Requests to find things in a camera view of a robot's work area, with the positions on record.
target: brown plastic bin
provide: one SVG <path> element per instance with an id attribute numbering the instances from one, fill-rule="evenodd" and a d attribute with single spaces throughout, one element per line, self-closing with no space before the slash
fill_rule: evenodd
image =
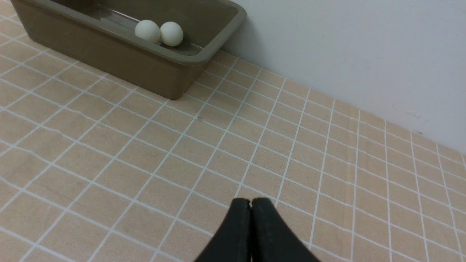
<path id="1" fill-rule="evenodd" d="M 29 37 L 169 99 L 178 99 L 240 26 L 228 0 L 11 0 Z M 178 23 L 175 48 L 134 35 L 140 20 Z"/>

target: tiled surface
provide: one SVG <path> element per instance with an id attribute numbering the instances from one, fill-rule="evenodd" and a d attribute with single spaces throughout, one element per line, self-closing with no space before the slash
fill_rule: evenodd
<path id="1" fill-rule="evenodd" d="M 223 52 L 168 101 L 0 12 L 1 261 L 188 262 L 266 196 L 323 262 L 464 262 L 463 155 Z"/>

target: beige floor tile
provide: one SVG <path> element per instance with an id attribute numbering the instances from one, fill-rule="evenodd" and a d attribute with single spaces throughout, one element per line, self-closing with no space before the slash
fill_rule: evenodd
<path id="1" fill-rule="evenodd" d="M 212 146 L 217 146 L 224 133 L 224 130 L 203 121 L 194 121 L 186 132 L 188 136 Z"/>
<path id="2" fill-rule="evenodd" d="M 243 183 L 269 196 L 276 197 L 280 190 L 281 181 L 281 177 L 256 166 L 251 166 Z"/>
<path id="3" fill-rule="evenodd" d="M 129 95 L 120 105 L 144 117 L 152 117 L 162 106 L 159 102 L 153 101 L 136 92 Z"/>
<path id="4" fill-rule="evenodd" d="M 461 153 L 451 149 L 451 148 L 448 148 L 444 145 L 438 145 L 439 147 L 439 154 L 441 156 L 444 156 L 446 158 L 449 158 L 451 160 L 454 160 L 456 162 L 459 162 L 459 163 L 462 163 L 463 162 L 463 158 L 461 156 Z"/>
<path id="5" fill-rule="evenodd" d="M 18 115 L 24 116 L 36 123 L 41 124 L 59 110 L 59 106 L 45 101 L 34 95 L 27 95 L 14 105 L 10 110 Z"/>
<path id="6" fill-rule="evenodd" d="M 86 118 L 79 113 L 63 109 L 48 120 L 44 126 L 59 130 L 64 135 L 73 139 L 78 139 L 89 130 L 94 123 L 94 120 Z"/>
<path id="7" fill-rule="evenodd" d="M 2 177 L 20 187 L 27 185 L 47 166 L 33 154 L 19 149 L 12 149 L 0 157 Z"/>
<path id="8" fill-rule="evenodd" d="M 193 261 L 209 240 L 210 236 L 177 222 L 161 250 L 183 261 Z"/>
<path id="9" fill-rule="evenodd" d="M 19 261 L 31 248 L 31 245 L 1 231 L 0 239 L 2 239 L 0 254 L 5 262 Z"/>
<path id="10" fill-rule="evenodd" d="M 421 206 L 423 215 L 432 217 L 435 220 L 453 226 L 452 215 L 448 206 L 442 205 L 424 196 L 421 196 Z"/>
<path id="11" fill-rule="evenodd" d="M 254 78 L 246 76 L 236 71 L 230 71 L 226 76 L 225 80 L 231 81 L 244 88 L 250 88 L 254 82 Z"/>
<path id="12" fill-rule="evenodd" d="M 77 216 L 65 214 L 41 245 L 77 262 L 87 261 L 107 231 Z"/>
<path id="13" fill-rule="evenodd" d="M 348 131 L 357 132 L 358 122 L 357 119 L 349 118 L 338 112 L 333 112 L 332 114 L 332 124 L 344 128 Z"/>
<path id="14" fill-rule="evenodd" d="M 303 114 L 302 120 L 301 120 L 301 126 L 308 130 L 321 134 L 323 136 L 327 136 L 329 132 L 329 124 L 327 122 L 324 122 L 308 114 Z"/>
<path id="15" fill-rule="evenodd" d="M 382 178 L 387 177 L 386 162 L 372 157 L 362 151 L 358 152 L 357 167 L 369 171 L 370 173 Z"/>
<path id="16" fill-rule="evenodd" d="M 425 236 L 444 247 L 459 251 L 455 230 L 443 224 L 424 218 Z"/>
<path id="17" fill-rule="evenodd" d="M 393 203 L 390 203 L 390 223 L 415 234 L 423 235 L 421 216 Z"/>
<path id="18" fill-rule="evenodd" d="M 229 68 L 218 63 L 210 62 L 204 70 L 218 77 L 225 77 Z"/>
<path id="19" fill-rule="evenodd" d="M 440 157 L 440 163 L 442 164 L 442 169 L 444 171 L 466 179 L 466 169 L 463 163 L 460 164 L 444 157 Z"/>
<path id="20" fill-rule="evenodd" d="M 111 234 L 92 261 L 149 262 L 154 251 L 116 234 Z"/>
<path id="21" fill-rule="evenodd" d="M 318 133 L 300 127 L 296 141 L 324 152 L 327 138 L 325 136 L 319 135 Z"/>
<path id="22" fill-rule="evenodd" d="M 2 78 L 18 87 L 32 90 L 47 81 L 47 77 L 41 75 L 29 68 L 20 66 L 8 73 L 4 74 Z"/>
<path id="23" fill-rule="evenodd" d="M 356 148 L 343 145 L 334 140 L 328 140 L 327 154 L 345 162 L 356 164 Z"/>
<path id="24" fill-rule="evenodd" d="M 217 51 L 217 53 L 213 56 L 212 60 L 218 62 L 226 67 L 232 67 L 234 62 L 236 61 L 236 57 L 226 53 L 222 50 Z"/>
<path id="25" fill-rule="evenodd" d="M 29 256 L 24 260 L 26 262 L 65 262 L 66 260 L 61 259 L 51 253 L 35 248 Z"/>
<path id="26" fill-rule="evenodd" d="M 246 171 L 247 162 L 228 155 L 221 151 L 216 151 L 210 161 L 208 168 L 221 173 L 233 180 L 241 181 Z"/>
<path id="27" fill-rule="evenodd" d="M 88 182 L 51 167 L 28 186 L 27 190 L 62 207 L 67 207 L 87 185 Z"/>
<path id="28" fill-rule="evenodd" d="M 146 122 L 146 119 L 121 108 L 115 108 L 102 119 L 103 124 L 107 124 L 129 135 L 136 134 Z"/>
<path id="29" fill-rule="evenodd" d="M 296 129 L 298 126 L 293 123 L 287 122 L 281 118 L 271 116 L 266 127 L 288 138 L 294 139 L 296 135 Z"/>
<path id="30" fill-rule="evenodd" d="M 71 210 L 112 227 L 130 201 L 98 186 L 91 186 L 72 206 Z"/>
<path id="31" fill-rule="evenodd" d="M 179 133 L 151 121 L 141 130 L 137 138 L 168 151 L 180 136 Z"/>
<path id="32" fill-rule="evenodd" d="M 83 94 L 74 100 L 70 105 L 68 105 L 68 108 L 81 112 L 95 120 L 100 120 L 113 108 L 113 105 L 99 97 Z"/>
<path id="33" fill-rule="evenodd" d="M 418 178 L 419 192 L 448 205 L 448 197 L 444 186 L 434 184 L 423 178 Z"/>
<path id="34" fill-rule="evenodd" d="M 238 111 L 238 116 L 260 126 L 265 126 L 269 114 L 257 108 L 254 108 L 248 104 L 243 104 L 240 110 Z"/>
<path id="35" fill-rule="evenodd" d="M 238 187 L 238 183 L 206 171 L 197 184 L 195 191 L 229 206 Z"/>
<path id="36" fill-rule="evenodd" d="M 54 161 L 72 144 L 72 140 L 58 132 L 39 128 L 18 146 L 36 153 L 47 161 Z"/>
<path id="37" fill-rule="evenodd" d="M 214 148 L 192 138 L 183 137 L 173 149 L 173 153 L 198 165 L 206 165 Z"/>
<path id="38" fill-rule="evenodd" d="M 444 173 L 446 186 L 456 192 L 466 194 L 466 180 L 449 173 Z"/>
<path id="39" fill-rule="evenodd" d="M 11 186 L 7 185 L 5 182 L 0 181 L 0 207 L 6 204 L 10 199 L 16 195 L 18 191 Z"/>
<path id="40" fill-rule="evenodd" d="M 208 101 L 209 104 L 225 110 L 231 114 L 236 113 L 241 105 L 241 101 L 228 97 L 222 93 L 215 92 Z"/>
<path id="41" fill-rule="evenodd" d="M 354 232 L 386 247 L 389 246 L 388 223 L 356 210 Z"/>
<path id="42" fill-rule="evenodd" d="M 228 133 L 223 137 L 219 148 L 241 159 L 249 161 L 254 153 L 256 145 L 241 137 Z"/>
<path id="43" fill-rule="evenodd" d="M 31 241 L 37 241 L 62 210 L 22 193 L 0 213 L 0 225 Z"/>
<path id="44" fill-rule="evenodd" d="M 293 233 L 303 241 L 309 241 L 311 237 L 312 221 L 311 215 L 303 213 L 296 208 L 289 207 L 285 204 L 278 203 L 277 211 L 293 231 Z"/>
<path id="45" fill-rule="evenodd" d="M 260 71 L 259 76 L 257 78 L 265 83 L 268 83 L 278 88 L 280 88 L 283 85 L 283 82 L 285 81 L 283 77 L 264 69 Z"/>
<path id="46" fill-rule="evenodd" d="M 274 116 L 278 116 L 290 122 L 293 122 L 294 124 L 299 124 L 299 121 L 301 119 L 301 111 L 293 109 L 288 105 L 282 103 L 277 103 L 275 105 L 272 114 Z"/>
<path id="47" fill-rule="evenodd" d="M 451 261 L 451 262 L 460 262 L 461 257 L 439 245 L 434 243 L 427 242 L 427 250 L 429 253 L 429 261 L 431 262 L 442 262 L 442 261 Z"/>
<path id="48" fill-rule="evenodd" d="M 336 100 L 335 101 L 335 106 L 333 108 L 335 111 L 341 113 L 341 114 L 344 114 L 348 117 L 351 117 L 351 118 L 358 118 L 359 117 L 359 109 L 352 106 L 352 105 L 349 105 L 343 101 L 340 101 L 340 100 Z"/>
<path id="49" fill-rule="evenodd" d="M 305 166 L 291 160 L 285 174 L 287 179 L 293 180 L 303 186 L 317 190 L 321 176 L 320 170 Z"/>
<path id="50" fill-rule="evenodd" d="M 259 141 L 262 130 L 263 127 L 253 124 L 239 117 L 236 117 L 233 120 L 229 129 L 230 132 L 244 137 L 248 140 L 251 140 L 253 142 Z"/>
<path id="51" fill-rule="evenodd" d="M 122 162 L 114 161 L 96 182 L 133 198 L 147 179 L 149 179 L 148 174 Z"/>
<path id="52" fill-rule="evenodd" d="M 388 180 L 417 191 L 416 175 L 402 170 L 394 165 L 387 165 Z"/>
<path id="53" fill-rule="evenodd" d="M 267 148 L 259 147 L 252 162 L 278 175 L 284 175 L 288 159 Z"/>
<path id="54" fill-rule="evenodd" d="M 57 160 L 57 165 L 88 179 L 94 179 L 110 162 L 110 157 L 76 144 Z"/>
<path id="55" fill-rule="evenodd" d="M 219 85 L 221 80 L 222 79 L 218 76 L 214 76 L 212 74 L 208 74 L 204 72 L 196 79 L 196 82 L 206 87 L 214 89 Z"/>
<path id="56" fill-rule="evenodd" d="M 390 251 L 386 248 L 373 244 L 363 238 L 355 236 L 354 238 L 354 261 L 360 262 L 389 262 Z"/>
<path id="57" fill-rule="evenodd" d="M 80 141 L 109 155 L 116 155 L 130 137 L 101 124 L 93 127 Z"/>
<path id="58" fill-rule="evenodd" d="M 411 140 L 411 133 L 408 130 L 390 122 L 387 122 L 387 132 L 404 140 Z"/>
<path id="59" fill-rule="evenodd" d="M 342 258 L 351 257 L 351 233 L 321 220 L 315 222 L 313 244 Z"/>
<path id="60" fill-rule="evenodd" d="M 277 101 L 289 107 L 292 107 L 298 110 L 299 112 L 303 111 L 304 104 L 306 102 L 305 99 L 292 95 L 288 92 L 281 92 L 280 95 L 278 96 Z"/>
<path id="61" fill-rule="evenodd" d="M 317 205 L 317 217 L 324 219 L 344 229 L 352 229 L 353 207 L 321 195 Z"/>
<path id="62" fill-rule="evenodd" d="M 195 116 L 202 108 L 204 103 L 193 97 L 182 96 L 177 100 L 168 101 L 167 105 L 188 115 Z"/>
<path id="63" fill-rule="evenodd" d="M 71 67 L 56 77 L 67 84 L 79 89 L 86 89 L 99 80 L 99 77 L 92 75 L 77 67 Z"/>
<path id="64" fill-rule="evenodd" d="M 410 172 L 414 172 L 413 159 L 390 148 L 387 148 L 387 162 Z"/>
<path id="65" fill-rule="evenodd" d="M 293 182 L 285 180 L 280 200 L 310 214 L 314 213 L 317 193 Z"/>
<path id="66" fill-rule="evenodd" d="M 0 121 L 0 139 L 11 144 L 18 142 L 36 127 L 35 124 L 5 111 L 0 112 Z"/>
<path id="67" fill-rule="evenodd" d="M 359 135 L 367 137 L 379 144 L 385 144 L 385 133 L 365 123 L 359 124 Z"/>
<path id="68" fill-rule="evenodd" d="M 391 248 L 393 250 L 418 261 L 426 262 L 423 239 L 395 227 L 391 227 L 390 231 Z"/>
<path id="69" fill-rule="evenodd" d="M 411 143 L 387 133 L 387 147 L 412 156 Z"/>
<path id="70" fill-rule="evenodd" d="M 25 94 L 25 91 L 0 81 L 0 106 L 7 107 Z"/>
<path id="71" fill-rule="evenodd" d="M 241 87 L 241 86 L 238 86 L 232 82 L 228 82 L 228 81 L 223 81 L 219 88 L 217 89 L 218 92 L 222 93 L 222 94 L 225 94 L 227 96 L 230 96 L 230 97 L 233 97 L 233 98 L 236 98 L 238 100 L 243 100 L 245 97 L 246 97 L 246 94 L 248 92 L 248 89 L 244 88 L 244 87 Z M 207 95 L 210 95 L 212 92 L 208 92 L 207 90 L 205 90 L 205 94 Z M 205 101 L 207 100 L 206 98 L 206 95 L 204 96 L 200 96 L 198 94 L 192 94 L 192 93 L 189 93 L 187 92 L 188 95 L 190 96 L 194 96 L 196 97 L 197 99 L 201 99 L 202 101 Z"/>
<path id="72" fill-rule="evenodd" d="M 181 220 L 214 234 L 227 211 L 226 207 L 193 194 L 179 217 Z"/>
<path id="73" fill-rule="evenodd" d="M 67 63 L 47 54 L 41 54 L 27 61 L 25 65 L 49 76 L 55 76 L 69 66 Z"/>
<path id="74" fill-rule="evenodd" d="M 156 175 L 178 185 L 192 188 L 201 171 L 202 168 L 171 155 L 165 160 Z"/>
<path id="75" fill-rule="evenodd" d="M 111 103 L 118 103 L 128 95 L 129 91 L 114 82 L 102 79 L 89 89 L 89 93 Z"/>
<path id="76" fill-rule="evenodd" d="M 325 157 L 324 172 L 334 177 L 343 179 L 346 182 L 354 183 L 355 181 L 354 166 L 332 156 Z"/>
<path id="77" fill-rule="evenodd" d="M 206 121 L 222 129 L 226 129 L 232 119 L 233 115 L 210 105 L 206 105 L 198 116 L 198 120 Z"/>
<path id="78" fill-rule="evenodd" d="M 414 157 L 418 160 L 421 160 L 425 163 L 428 163 L 430 165 L 433 165 L 433 166 L 436 166 L 438 168 L 440 168 L 440 164 L 439 164 L 439 159 L 438 159 L 438 156 L 437 154 L 431 152 L 431 151 L 428 151 L 428 150 L 425 150 L 421 147 L 418 147 L 418 146 L 413 146 L 413 150 L 414 150 Z"/>
<path id="79" fill-rule="evenodd" d="M 322 168 L 324 154 L 306 145 L 296 143 L 291 158 L 316 169 Z"/>
<path id="80" fill-rule="evenodd" d="M 353 205 L 353 184 L 348 184 L 327 174 L 323 174 L 320 192 L 345 204 Z"/>
<path id="81" fill-rule="evenodd" d="M 387 197 L 387 181 L 362 169 L 357 170 L 357 185 L 381 197 Z"/>
<path id="82" fill-rule="evenodd" d="M 81 93 L 79 89 L 72 88 L 56 80 L 51 80 L 36 89 L 34 93 L 60 105 L 66 105 Z"/>
<path id="83" fill-rule="evenodd" d="M 233 69 L 250 77 L 256 77 L 260 71 L 260 67 L 248 63 L 242 59 L 238 59 L 236 61 L 235 65 L 233 66 Z"/>
<path id="84" fill-rule="evenodd" d="M 390 200 L 404 207 L 419 212 L 419 200 L 415 192 L 389 183 Z"/>
<path id="85" fill-rule="evenodd" d="M 175 216 L 183 205 L 188 193 L 183 188 L 174 186 L 158 178 L 152 178 L 141 192 L 138 200 Z"/>
<path id="86" fill-rule="evenodd" d="M 250 92 L 244 102 L 267 113 L 274 107 L 274 100 L 256 92 Z"/>
<path id="87" fill-rule="evenodd" d="M 171 218 L 161 213 L 134 204 L 121 219 L 115 230 L 157 248 L 167 233 L 171 222 Z"/>
<path id="88" fill-rule="evenodd" d="M 416 161 L 416 174 L 438 184 L 443 184 L 442 171 L 424 162 Z"/>
<path id="89" fill-rule="evenodd" d="M 266 130 L 260 140 L 260 144 L 268 149 L 288 156 L 293 146 L 293 140 Z"/>
<path id="90" fill-rule="evenodd" d="M 388 220 L 387 200 L 365 190 L 356 190 L 356 207 L 385 221 Z"/>

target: ping pong ball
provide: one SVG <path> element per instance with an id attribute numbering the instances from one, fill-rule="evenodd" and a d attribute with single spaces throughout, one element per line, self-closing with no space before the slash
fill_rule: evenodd
<path id="1" fill-rule="evenodd" d="M 134 34 L 152 43 L 157 43 L 160 39 L 160 29 L 158 25 L 151 20 L 140 21 L 134 29 Z"/>
<path id="2" fill-rule="evenodd" d="M 175 47 L 183 40 L 183 29 L 175 22 L 166 22 L 160 27 L 162 42 L 169 46 Z"/>

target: white wall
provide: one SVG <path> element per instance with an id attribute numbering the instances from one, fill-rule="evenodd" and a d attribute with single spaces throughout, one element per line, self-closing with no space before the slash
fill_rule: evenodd
<path id="1" fill-rule="evenodd" d="M 234 0 L 224 49 L 466 152 L 465 0 Z"/>

